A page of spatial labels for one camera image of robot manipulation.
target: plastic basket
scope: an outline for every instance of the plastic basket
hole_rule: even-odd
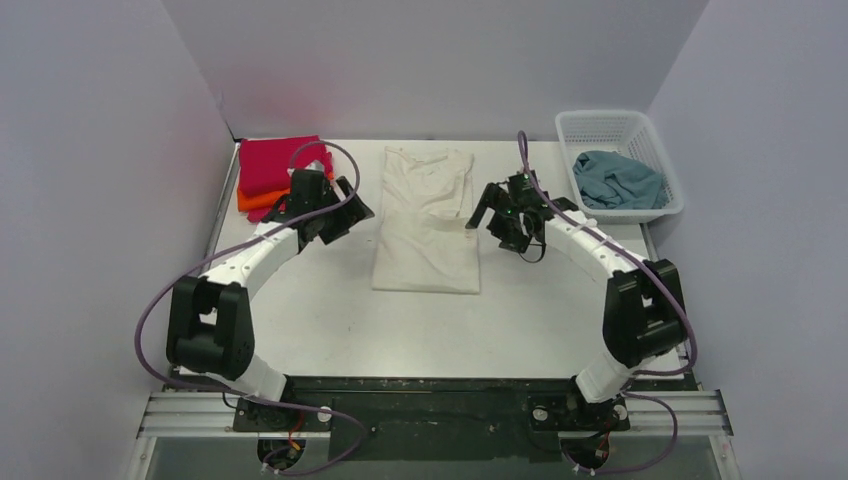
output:
[[[627,110],[576,110],[556,116],[557,135],[565,159],[574,202],[598,223],[647,223],[663,215],[680,213],[683,196],[671,162],[651,120],[642,113]],[[668,203],[651,210],[598,210],[587,207],[580,196],[572,167],[588,150],[618,152],[662,174]]]

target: purple cable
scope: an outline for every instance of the purple cable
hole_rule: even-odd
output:
[[[295,217],[291,220],[284,222],[282,225],[275,227],[272,230],[269,230],[268,233],[265,234],[266,236],[274,235],[274,234],[290,227],[291,225],[293,225],[297,222],[309,220],[310,218],[315,218],[318,215],[322,215],[322,214],[325,214],[325,213],[328,213],[328,212],[332,212],[333,210],[341,208],[346,203],[350,202],[353,199],[353,197],[356,196],[356,193],[359,191],[359,165],[356,164],[356,160],[353,159],[353,156],[350,154],[350,152],[348,152],[347,150],[345,150],[341,146],[339,146],[335,143],[332,143],[332,142],[328,142],[326,140],[315,140],[313,142],[309,142],[309,143],[306,143],[304,145],[301,145],[300,148],[298,148],[294,152],[294,154],[292,155],[291,160],[289,161],[289,168],[291,168],[294,165],[294,161],[297,159],[298,155],[300,155],[300,153],[304,149],[311,147],[313,145],[327,145],[329,147],[333,147],[333,148],[337,149],[338,151],[342,152],[344,154],[344,156],[346,156],[348,158],[348,160],[350,160],[350,164],[353,166],[354,175],[356,176],[355,181],[354,181],[354,185],[353,185],[353,192],[350,195],[343,198],[339,203],[337,203],[335,205],[331,205],[329,207],[324,207],[324,208],[315,210],[314,212],[309,212],[309,213],[300,215],[298,217]],[[360,422],[359,420],[351,417],[350,415],[348,415],[346,413],[342,413],[342,412],[336,412],[336,411],[329,411],[328,412],[327,410],[322,410],[318,407],[310,407],[310,406],[307,406],[307,405],[298,405],[298,404],[295,404],[295,403],[286,403],[286,402],[277,402],[277,401],[273,401],[273,400],[266,400],[264,398],[259,398],[259,397],[254,397],[252,395],[247,395],[243,392],[233,390],[233,389],[226,387],[226,386],[220,386],[219,387],[219,386],[214,386],[214,385],[202,385],[202,384],[195,384],[195,383],[191,383],[191,382],[185,382],[185,381],[178,380],[178,379],[168,378],[165,375],[162,375],[161,373],[157,372],[156,369],[153,368],[152,365],[150,365],[150,362],[148,362],[147,358],[145,358],[144,351],[142,350],[142,347],[141,347],[141,334],[142,334],[142,331],[144,330],[144,325],[145,325],[145,323],[147,323],[147,319],[150,316],[150,312],[152,312],[153,308],[156,307],[156,305],[162,300],[162,298],[165,295],[167,295],[168,292],[171,291],[172,288],[174,288],[174,285],[176,285],[176,283],[180,280],[180,278],[182,278],[185,275],[189,275],[189,274],[195,272],[196,270],[199,270],[204,265],[206,265],[210,262],[213,262],[213,261],[215,261],[215,260],[217,260],[221,257],[225,257],[225,256],[230,255],[232,253],[238,252],[239,250],[244,250],[245,248],[252,247],[253,245],[256,245],[257,243],[262,242],[263,240],[265,240],[264,236],[256,237],[256,238],[248,240],[244,243],[240,243],[240,244],[235,245],[233,247],[221,250],[220,252],[215,253],[214,255],[210,255],[210,256],[204,258],[203,260],[196,263],[192,267],[186,269],[185,271],[183,271],[182,273],[177,275],[173,280],[168,282],[168,284],[165,285],[165,287],[162,288],[162,290],[160,290],[153,297],[153,300],[151,300],[150,303],[147,304],[147,307],[144,308],[144,311],[141,313],[141,317],[138,319],[138,323],[135,326],[135,335],[133,337],[133,342],[134,342],[134,345],[135,345],[135,356],[136,356],[136,358],[138,358],[138,362],[141,364],[142,368],[144,368],[147,371],[147,373],[149,373],[151,376],[153,376],[154,378],[156,378],[160,382],[165,383],[167,385],[171,385],[171,386],[174,386],[174,387],[177,387],[177,388],[190,389],[190,390],[206,390],[206,391],[212,391],[212,392],[230,393],[232,395],[238,395],[238,396],[241,396],[241,397],[245,397],[246,400],[252,401],[254,403],[259,403],[259,404],[267,405],[267,406],[270,406],[270,407],[287,408],[287,409],[291,409],[291,410],[299,410],[299,411],[302,411],[302,412],[310,412],[310,413],[329,413],[330,415],[342,418],[344,420],[347,420],[348,422],[353,423],[360,430],[362,430],[362,435],[360,435],[359,438],[356,439],[356,441],[353,443],[353,445],[351,445],[344,452],[337,455],[335,458],[330,459],[327,463],[320,465],[318,467],[315,467],[315,468],[311,468],[309,470],[301,471],[301,472],[286,473],[285,471],[283,471],[283,472],[280,473],[281,475],[284,475],[284,476],[300,477],[300,476],[309,475],[309,474],[312,474],[312,473],[317,473],[317,472],[320,472],[322,470],[325,470],[325,469],[335,465],[336,463],[340,462],[341,460],[343,460],[345,457],[347,457],[351,453],[353,453],[357,448],[359,448],[359,446],[362,444],[362,441],[365,439],[365,436],[368,434],[368,429],[365,428],[365,425],[363,425],[362,422]]]
[[[539,186],[539,182],[536,180],[536,178],[533,175],[530,175],[530,161],[529,161],[528,155],[527,155],[527,134],[524,133],[524,130],[521,130],[521,131],[518,132],[518,151],[521,154],[521,163],[524,165],[524,173],[527,174],[527,177],[530,180],[530,184],[533,185],[533,188],[536,190],[536,193],[539,194],[539,196],[542,198],[542,200],[545,201],[545,203],[548,205],[548,207],[551,209],[551,211],[556,213],[557,216],[559,216],[560,218],[565,220],[571,226],[578,227],[579,224],[576,221],[569,218],[568,215],[565,214],[565,212],[563,212],[559,207],[557,207],[556,204],[554,204],[554,202],[552,202],[551,199],[548,198],[548,196],[545,194],[544,190],[542,190],[542,187]],[[589,229],[584,228],[582,231],[586,232],[592,238],[594,238],[595,240],[598,240],[599,242],[604,242],[604,240],[605,240],[605,238],[602,235],[600,235],[599,233],[597,233],[596,231],[594,231],[591,228],[589,228]],[[668,300],[668,302],[671,304],[671,307],[674,309],[675,313],[677,313],[677,315],[680,317],[680,321],[683,323],[683,328],[686,330],[686,336],[689,338],[690,354],[689,354],[689,362],[687,362],[686,365],[684,365],[684,366],[682,366],[678,369],[670,370],[670,371],[667,371],[667,372],[660,372],[660,371],[654,371],[654,370],[636,370],[635,372],[633,372],[633,375],[655,375],[655,376],[661,376],[661,377],[671,377],[671,376],[679,375],[681,373],[685,373],[685,372],[688,372],[689,370],[692,370],[692,367],[695,366],[695,361],[698,359],[698,342],[695,341],[695,333],[692,330],[692,325],[689,323],[689,317],[686,316],[686,312],[683,310],[683,307],[680,305],[680,302],[678,302],[677,299],[674,298],[674,295],[671,294],[671,292],[668,290],[668,288],[662,283],[662,281],[660,281],[659,278],[657,278],[656,275],[654,275],[654,272],[652,272],[651,269],[649,269],[647,267],[647,265],[640,262],[638,259],[636,259],[636,257],[631,255],[627,250],[619,247],[618,245],[611,244],[611,243],[604,243],[603,245],[606,248],[617,253],[622,258],[626,259],[627,261],[632,263],[635,267],[637,267],[639,270],[641,270],[642,272],[645,273],[645,275],[651,280],[651,282],[653,282],[653,284],[657,287],[657,289],[659,289],[660,293],[662,293],[663,296],[666,298],[666,300]],[[625,390],[627,390],[632,383],[633,383],[632,379],[630,381],[628,381],[622,387],[621,394],[625,397],[638,398],[638,399],[648,400],[648,401],[651,401],[651,402],[658,403],[658,404],[662,405],[666,410],[668,410],[669,415],[671,415],[671,423],[672,423],[671,441],[669,441],[668,446],[666,446],[665,450],[663,450],[661,454],[656,456],[654,459],[649,460],[649,461],[647,461],[647,462],[645,462],[641,465],[635,465],[633,467],[612,468],[612,469],[600,470],[600,471],[596,470],[596,471],[594,471],[596,475],[610,475],[610,474],[617,474],[617,473],[633,473],[633,472],[638,472],[638,471],[645,470],[647,468],[653,467],[654,465],[665,460],[665,458],[668,457],[671,454],[671,452],[674,450],[674,446],[677,444],[677,415],[675,415],[674,409],[672,409],[669,404],[667,404],[666,402],[664,402],[663,400],[661,400],[659,398],[626,392]],[[568,452],[564,452],[564,453],[565,453],[566,458],[568,458],[568,460],[570,460],[572,463],[577,465],[579,470],[582,470],[583,472],[588,472],[588,473],[591,473],[593,471],[593,470],[586,469],[585,467],[582,467],[579,464],[577,464],[577,462],[575,462],[574,459],[572,459],[571,456],[568,455]]]

